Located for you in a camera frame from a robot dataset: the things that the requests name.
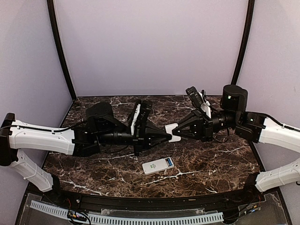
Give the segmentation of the white battery cover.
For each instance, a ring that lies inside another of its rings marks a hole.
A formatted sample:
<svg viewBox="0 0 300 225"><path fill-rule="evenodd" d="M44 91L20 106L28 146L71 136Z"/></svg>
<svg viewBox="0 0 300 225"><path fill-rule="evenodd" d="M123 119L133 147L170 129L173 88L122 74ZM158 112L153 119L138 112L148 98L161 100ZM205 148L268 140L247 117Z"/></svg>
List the white battery cover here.
<svg viewBox="0 0 300 225"><path fill-rule="evenodd" d="M169 143L174 143L174 142L181 141L181 137L180 136L177 136L177 135L173 134L173 130L175 128L177 128L177 127L178 127L177 123L172 123L172 124L165 125L165 131L166 131L166 133L168 133L168 134L170 134L172 136L172 138L168 141Z"/></svg>

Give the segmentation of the white remote control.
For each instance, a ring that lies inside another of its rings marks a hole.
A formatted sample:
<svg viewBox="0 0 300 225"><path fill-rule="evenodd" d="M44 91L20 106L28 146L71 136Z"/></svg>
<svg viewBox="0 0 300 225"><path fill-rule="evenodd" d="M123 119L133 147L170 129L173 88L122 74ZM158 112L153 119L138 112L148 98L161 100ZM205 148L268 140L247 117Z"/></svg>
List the white remote control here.
<svg viewBox="0 0 300 225"><path fill-rule="evenodd" d="M161 171L166 171L168 169L174 168L173 160L172 160L173 166L168 167L165 159L166 158L162 158L162 159L154 160L154 161L151 161L151 162L143 163L142 164L142 169L144 171L144 174L145 175L150 175L150 174L154 174L154 173L158 173L158 172L161 172Z"/></svg>

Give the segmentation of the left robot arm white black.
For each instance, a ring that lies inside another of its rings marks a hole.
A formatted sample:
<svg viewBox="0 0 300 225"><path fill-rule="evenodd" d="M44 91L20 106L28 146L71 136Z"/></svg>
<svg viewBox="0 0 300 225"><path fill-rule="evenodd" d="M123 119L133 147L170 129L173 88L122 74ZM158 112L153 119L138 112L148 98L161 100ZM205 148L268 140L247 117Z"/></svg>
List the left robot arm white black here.
<svg viewBox="0 0 300 225"><path fill-rule="evenodd" d="M23 149L54 151L73 157L89 157L102 145L133 146L138 156L172 139L172 135L152 125L150 101L138 100L125 125L115 118L111 104L100 102L86 110L86 120L67 128L31 125L8 113L0 127L0 165L8 166L46 193L55 204L66 201L59 179L34 163Z"/></svg>

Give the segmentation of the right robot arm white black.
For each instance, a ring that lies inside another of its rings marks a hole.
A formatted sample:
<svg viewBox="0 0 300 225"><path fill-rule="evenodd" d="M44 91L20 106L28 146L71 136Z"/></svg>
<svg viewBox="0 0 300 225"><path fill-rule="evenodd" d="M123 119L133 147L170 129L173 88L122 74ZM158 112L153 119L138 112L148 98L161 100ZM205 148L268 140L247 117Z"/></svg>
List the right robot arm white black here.
<svg viewBox="0 0 300 225"><path fill-rule="evenodd" d="M194 109L177 127L172 130L174 136L185 137L201 142L211 142L214 134L232 128L242 139L253 143L279 146L295 152L300 151L300 130L279 122L270 115L246 111L248 91L240 86L229 84L223 87L220 100L221 110L215 110L206 99L205 91L195 87L186 89ZM248 176L239 199L250 203L257 193L298 182L300 180L300 160L266 172L257 172Z"/></svg>

